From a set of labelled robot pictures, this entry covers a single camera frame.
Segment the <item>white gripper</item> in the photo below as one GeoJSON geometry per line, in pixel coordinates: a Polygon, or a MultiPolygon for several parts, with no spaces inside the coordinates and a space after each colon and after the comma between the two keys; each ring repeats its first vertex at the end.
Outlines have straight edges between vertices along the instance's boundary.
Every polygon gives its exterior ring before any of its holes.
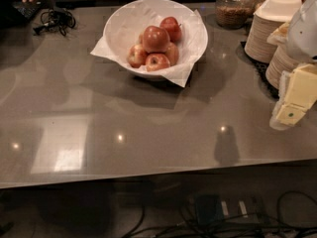
{"type": "Polygon", "coordinates": [[[284,70],[279,79],[278,96],[284,100],[276,120],[294,126],[317,101],[317,66],[306,63],[292,73],[284,70]]]}

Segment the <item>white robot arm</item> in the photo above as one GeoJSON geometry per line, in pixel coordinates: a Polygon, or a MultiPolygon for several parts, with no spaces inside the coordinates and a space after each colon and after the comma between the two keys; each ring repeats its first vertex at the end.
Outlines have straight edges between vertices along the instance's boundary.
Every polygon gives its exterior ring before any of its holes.
{"type": "Polygon", "coordinates": [[[286,53],[299,65],[280,79],[281,96],[273,118],[293,126],[317,100],[317,0],[306,0],[290,21],[286,53]]]}

